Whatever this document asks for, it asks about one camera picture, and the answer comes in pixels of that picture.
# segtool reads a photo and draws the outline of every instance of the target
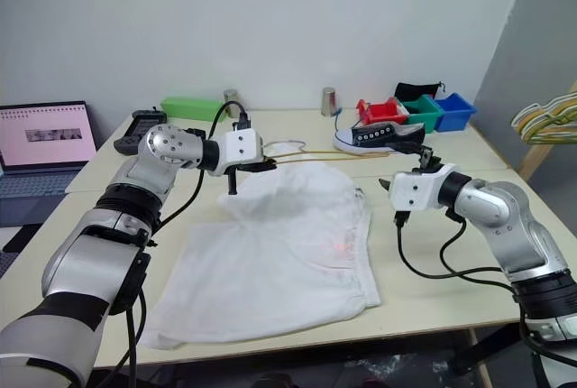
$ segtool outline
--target table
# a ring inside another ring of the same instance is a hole
[[[278,140],[303,140],[307,149],[333,150],[334,119],[323,117],[318,110],[290,111],[253,111],[252,127],[255,128],[265,143]],[[355,111],[344,110],[339,117],[339,127],[346,128],[357,120]],[[103,190],[114,174],[126,160],[114,147],[114,140],[126,132],[131,117],[114,131],[110,138],[98,150],[96,157],[89,162],[78,176],[69,184],[67,192]],[[199,128],[208,131],[209,122],[170,119],[170,122],[182,128]],[[232,120],[224,120],[216,127],[215,134],[230,131]],[[464,171],[505,170],[508,165],[493,151],[482,136],[472,126],[464,131],[428,134],[425,144],[431,146],[435,155],[441,156],[444,162],[458,163]],[[331,162],[331,165],[351,177],[382,176],[395,171],[410,170],[417,164],[416,156],[392,154],[387,158],[363,161]],[[180,171],[175,186],[195,188],[198,171]],[[239,181],[245,173],[238,173]]]
[[[550,230],[569,265],[577,266],[577,240],[513,170],[477,171],[474,176],[490,181],[509,180],[521,186],[530,198],[536,218]],[[159,232],[155,237],[159,246],[149,250],[152,260],[144,291],[150,308],[158,300],[179,251],[186,242],[188,226],[195,222],[228,219],[216,202],[218,195],[226,191],[226,178],[207,179],[212,180],[212,184],[206,185],[197,201],[170,226]],[[369,252],[371,267],[383,302],[380,307],[367,309],[351,320],[278,337],[231,344],[188,344],[170,351],[139,346],[139,363],[186,362],[238,356],[293,347],[499,324],[518,318],[516,304],[501,289],[470,284],[459,279],[431,281],[411,273],[400,263],[397,255],[395,229],[392,224],[393,210],[386,193],[373,177],[353,179],[367,194],[372,207]],[[99,196],[100,192],[97,191],[68,194],[0,280],[0,296],[3,300],[3,305],[0,306],[0,328],[40,302],[40,281],[44,264],[83,212],[94,206]],[[172,212],[188,196],[187,191],[173,191],[165,204],[164,213]],[[458,225],[446,219],[440,210],[414,213],[404,229],[408,259],[424,271],[442,273],[443,267],[438,261],[437,252],[442,242],[452,236],[457,228]],[[448,251],[447,259],[458,269],[495,265],[489,246],[481,233],[473,227]],[[483,278],[503,280],[500,273],[488,273]],[[137,307],[138,305],[135,306],[135,317],[138,320]],[[110,318],[105,325],[96,366],[115,365],[126,350],[125,339],[124,317]]]

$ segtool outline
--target white wall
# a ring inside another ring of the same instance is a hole
[[[399,80],[473,99],[514,0],[0,0],[3,103],[84,99],[109,132],[170,94],[253,108],[379,100]]]

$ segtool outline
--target green box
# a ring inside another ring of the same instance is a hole
[[[423,95],[416,101],[403,102],[408,110],[407,125],[425,124],[425,132],[432,133],[436,122],[444,114],[443,109],[433,100],[430,95]]]
[[[223,102],[221,101],[197,99],[195,97],[165,97],[160,106],[168,117],[212,122],[222,104]],[[225,118],[226,113],[223,112],[218,121],[222,122]]]

